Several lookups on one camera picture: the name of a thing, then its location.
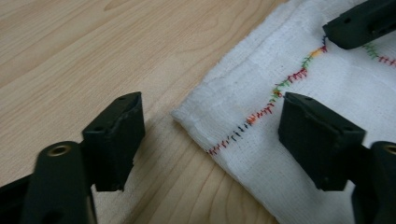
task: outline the red stitching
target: red stitching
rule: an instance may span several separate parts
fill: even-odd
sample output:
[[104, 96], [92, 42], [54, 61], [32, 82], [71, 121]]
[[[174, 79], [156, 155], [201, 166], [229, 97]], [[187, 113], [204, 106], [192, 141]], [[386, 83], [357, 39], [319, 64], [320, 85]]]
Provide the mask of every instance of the red stitching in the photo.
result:
[[[314, 51], [311, 51], [307, 57], [305, 57], [303, 59], [303, 64], [301, 69], [294, 73], [291, 74], [289, 76], [286, 77], [286, 79], [284, 79], [281, 83], [276, 84], [276, 87], [272, 90], [272, 98], [269, 100], [269, 103], [266, 105], [266, 107], [262, 108], [260, 111], [251, 114], [250, 116], [248, 116], [246, 118], [246, 121], [244, 122], [244, 126], [246, 129], [248, 129], [248, 126], [253, 125], [258, 119], [261, 119], [263, 117], [265, 117], [265, 115], [268, 114], [273, 114], [273, 111], [271, 110], [272, 107], [275, 107], [275, 102], [277, 99], [281, 98], [283, 96], [281, 89], [284, 86], [289, 86], [289, 84], [292, 84], [293, 81], [296, 80], [300, 80], [303, 79], [304, 77], [307, 77], [308, 71], [307, 71], [307, 67], [308, 65], [312, 62], [312, 60], [317, 57], [320, 53], [325, 53], [327, 52], [327, 48], [326, 48], [326, 36], [323, 36], [322, 38], [322, 44], [323, 46], [321, 46], [320, 48], [315, 49]], [[237, 126], [239, 132], [244, 133], [245, 130], [243, 128], [241, 128], [241, 126]], [[238, 137], [242, 138], [241, 134], [239, 134], [239, 132], [233, 131], [234, 134], [236, 134]], [[233, 135], [231, 135], [231, 138], [236, 142], [237, 140], [233, 137]], [[230, 142], [228, 141], [230, 140], [230, 135], [227, 136], [227, 140], [222, 140], [220, 144], [217, 144], [216, 147], [212, 147], [211, 149], [209, 149], [207, 151], [208, 154], [210, 154], [211, 156], [213, 155], [217, 155], [217, 151], [220, 151], [221, 148], [227, 148], [228, 145], [230, 145]]]
[[391, 60], [388, 56], [380, 56], [380, 57], [378, 57], [378, 61], [380, 63], [385, 63], [389, 66], [395, 65], [395, 67], [396, 67], [396, 59]]

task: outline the multicolored thread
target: multicolored thread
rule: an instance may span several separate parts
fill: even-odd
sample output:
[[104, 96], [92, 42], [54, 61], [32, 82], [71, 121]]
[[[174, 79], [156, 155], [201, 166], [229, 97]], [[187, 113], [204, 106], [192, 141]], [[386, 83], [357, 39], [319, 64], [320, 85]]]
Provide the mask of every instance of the multicolored thread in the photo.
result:
[[327, 52], [326, 36], [323, 36], [322, 46], [311, 51], [303, 59], [300, 70], [294, 74], [287, 76], [279, 84], [276, 84], [276, 86], [272, 89], [272, 95], [267, 105], [263, 107], [260, 111], [257, 111], [248, 116], [242, 125], [237, 126], [237, 129], [233, 130], [232, 134], [228, 135], [226, 139], [222, 140], [220, 143], [217, 143], [215, 146], [210, 148], [207, 153], [212, 156], [217, 155], [222, 148], [226, 148], [228, 145], [230, 145], [232, 141], [237, 142], [238, 138], [243, 138], [242, 133], [244, 133], [245, 130], [252, 126], [257, 120], [263, 118], [265, 115], [272, 114], [272, 108], [275, 106], [276, 101], [279, 98], [283, 97], [283, 89], [285, 87], [289, 87], [295, 81], [305, 78], [308, 74], [308, 67], [312, 63], [314, 58], [325, 52]]
[[375, 45], [373, 43], [368, 43], [362, 46], [364, 49], [366, 49], [367, 54], [373, 59], [373, 60], [378, 60], [379, 63], [384, 63], [389, 66], [394, 66], [396, 67], [396, 59], [391, 59], [390, 57], [386, 55], [379, 55], [376, 51]]

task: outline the white cloth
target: white cloth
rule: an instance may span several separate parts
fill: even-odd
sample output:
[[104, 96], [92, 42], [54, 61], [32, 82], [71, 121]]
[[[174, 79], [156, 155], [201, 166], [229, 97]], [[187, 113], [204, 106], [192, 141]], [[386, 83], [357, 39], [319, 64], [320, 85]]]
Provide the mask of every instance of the white cloth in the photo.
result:
[[[283, 99], [271, 107], [272, 114], [266, 111], [244, 126], [251, 114], [267, 106], [276, 84], [298, 72], [302, 60], [321, 47], [322, 25], [359, 3], [290, 0], [224, 56], [172, 112], [203, 150], [219, 146], [213, 159], [280, 223], [354, 223], [354, 186], [349, 183], [342, 192], [316, 189], [278, 141]], [[282, 92], [313, 97], [356, 123], [367, 131], [367, 147], [379, 140], [396, 142], [394, 33], [353, 50], [327, 41], [328, 52], [313, 53], [307, 76], [285, 85]]]

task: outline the light wood surface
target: light wood surface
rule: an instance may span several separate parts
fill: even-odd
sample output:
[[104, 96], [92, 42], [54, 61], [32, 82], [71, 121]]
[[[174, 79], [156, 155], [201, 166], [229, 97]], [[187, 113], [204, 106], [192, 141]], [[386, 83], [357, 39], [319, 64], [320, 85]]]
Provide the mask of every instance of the light wood surface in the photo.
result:
[[147, 136], [126, 190], [94, 193], [100, 223], [276, 223], [169, 113], [280, 2], [0, 1], [0, 185], [142, 91]]

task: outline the fabric fold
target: fabric fold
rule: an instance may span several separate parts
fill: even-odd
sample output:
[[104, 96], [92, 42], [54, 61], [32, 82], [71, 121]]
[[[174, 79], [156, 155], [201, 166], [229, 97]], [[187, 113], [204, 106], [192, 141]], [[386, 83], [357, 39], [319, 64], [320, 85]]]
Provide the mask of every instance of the fabric fold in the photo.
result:
[[313, 97], [361, 126], [367, 147], [396, 141], [396, 34], [344, 50], [321, 28], [361, 2], [290, 0], [225, 55], [172, 112], [280, 223], [354, 223], [353, 184], [342, 192], [316, 189], [278, 141], [285, 91]]

